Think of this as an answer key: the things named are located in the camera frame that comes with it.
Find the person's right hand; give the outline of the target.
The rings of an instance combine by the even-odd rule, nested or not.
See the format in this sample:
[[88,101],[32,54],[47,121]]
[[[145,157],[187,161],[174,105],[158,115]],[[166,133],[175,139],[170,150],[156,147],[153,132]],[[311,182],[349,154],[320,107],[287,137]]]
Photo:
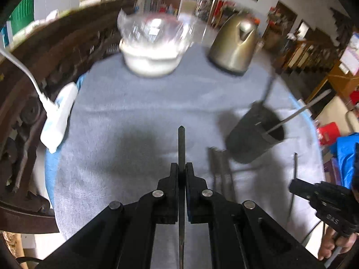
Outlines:
[[340,237],[336,241],[334,241],[334,237],[336,235],[336,231],[331,227],[326,229],[325,235],[322,238],[321,246],[318,251],[318,259],[328,259],[331,257],[335,247],[341,247],[341,254],[347,253],[351,250],[354,243],[356,242],[357,233],[352,234],[350,237]]

